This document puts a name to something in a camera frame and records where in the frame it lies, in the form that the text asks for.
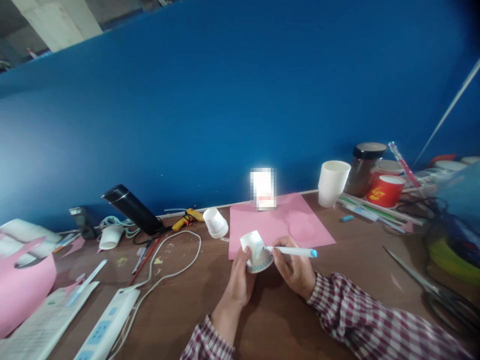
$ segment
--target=table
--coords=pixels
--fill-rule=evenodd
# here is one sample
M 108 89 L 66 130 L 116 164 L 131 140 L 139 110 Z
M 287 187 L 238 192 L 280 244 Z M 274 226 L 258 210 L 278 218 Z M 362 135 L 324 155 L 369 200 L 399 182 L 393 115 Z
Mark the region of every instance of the table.
M 336 241 L 317 249 L 318 258 L 312 260 L 314 270 L 324 275 L 343 273 L 385 305 L 443 327 L 428 310 L 422 288 L 383 249 L 388 247 L 423 273 L 428 255 L 421 234 L 401 235 L 358 216 L 341 222 L 340 218 L 350 214 L 348 210 L 322 208 L 316 193 L 303 196 Z M 230 209 L 219 210 L 230 223 Z M 177 219 L 167 218 L 163 222 L 173 225 Z M 184 273 L 162 282 L 145 299 L 118 360 L 178 359 L 195 325 L 213 311 L 222 296 L 232 266 L 228 260 L 229 244 L 211 238 L 204 223 L 195 222 L 182 230 L 201 236 L 198 259 Z M 147 238 L 142 234 L 137 241 Z M 114 293 L 128 286 L 132 278 L 139 246 L 133 245 L 131 239 L 123 238 L 112 250 L 97 253 L 97 249 L 98 243 L 93 240 L 62 259 L 68 249 L 55 254 L 58 270 L 55 288 L 71 284 L 82 273 L 88 275 L 103 259 L 108 259 L 108 263 L 95 279 L 100 281 L 99 286 L 50 354 L 51 360 L 74 358 Z M 183 269 L 193 260 L 197 249 L 198 238 L 189 233 L 168 240 L 157 256 L 162 264 L 153 266 L 154 274 L 161 269 L 153 281 Z M 462 283 L 435 264 L 430 266 L 435 278 L 480 305 L 479 288 Z M 148 269 L 144 267 L 137 282 L 147 277 Z M 142 294 L 149 288 L 150 285 L 145 285 Z M 473 350 L 474 343 L 460 340 Z M 275 265 L 258 274 L 252 298 L 240 319 L 235 347 L 235 357 L 239 359 L 355 359 L 345 345 L 323 331 L 314 311 L 288 288 Z

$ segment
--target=yellow glue gun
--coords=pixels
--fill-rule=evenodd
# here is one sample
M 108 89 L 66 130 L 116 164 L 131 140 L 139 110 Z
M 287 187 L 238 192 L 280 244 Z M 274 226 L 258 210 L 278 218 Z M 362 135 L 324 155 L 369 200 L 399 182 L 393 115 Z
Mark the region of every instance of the yellow glue gun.
M 173 231 L 178 231 L 183 225 L 190 225 L 193 221 L 199 221 L 199 222 L 204 222 L 204 216 L 198 212 L 197 210 L 193 210 L 192 208 L 189 208 L 185 211 L 185 215 L 178 220 L 175 225 L 171 227 Z

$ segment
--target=shirt sleeve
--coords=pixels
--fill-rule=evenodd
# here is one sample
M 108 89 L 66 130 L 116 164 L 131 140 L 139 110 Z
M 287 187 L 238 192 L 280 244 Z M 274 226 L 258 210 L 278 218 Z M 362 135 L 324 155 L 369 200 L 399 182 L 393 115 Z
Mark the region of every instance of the shirt sleeve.
M 307 303 L 323 329 L 359 359 L 473 359 L 440 327 L 384 306 L 343 274 L 317 273 Z
M 210 316 L 207 315 L 205 321 L 195 326 L 190 341 L 181 354 L 180 360 L 197 359 L 219 359 L 230 360 L 235 352 L 235 348 L 230 346 L 222 339 L 215 330 Z

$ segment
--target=power strip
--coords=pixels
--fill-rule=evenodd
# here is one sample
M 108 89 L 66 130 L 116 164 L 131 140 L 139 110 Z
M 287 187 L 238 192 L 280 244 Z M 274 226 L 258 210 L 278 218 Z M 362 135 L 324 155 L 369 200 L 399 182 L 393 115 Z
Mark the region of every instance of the power strip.
M 105 360 L 139 295 L 137 288 L 118 290 L 74 359 Z

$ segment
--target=person's right hand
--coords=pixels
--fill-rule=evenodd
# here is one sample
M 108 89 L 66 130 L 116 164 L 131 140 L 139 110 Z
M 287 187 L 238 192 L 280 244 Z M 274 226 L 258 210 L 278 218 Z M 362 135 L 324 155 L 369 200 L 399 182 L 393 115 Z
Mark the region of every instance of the person's right hand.
M 290 236 L 279 237 L 272 244 L 274 247 L 298 248 L 297 243 Z M 273 249 L 273 260 L 287 285 L 298 295 L 308 301 L 314 292 L 317 279 L 310 260 L 305 256 L 290 255 L 291 261 L 286 261 L 284 255 Z

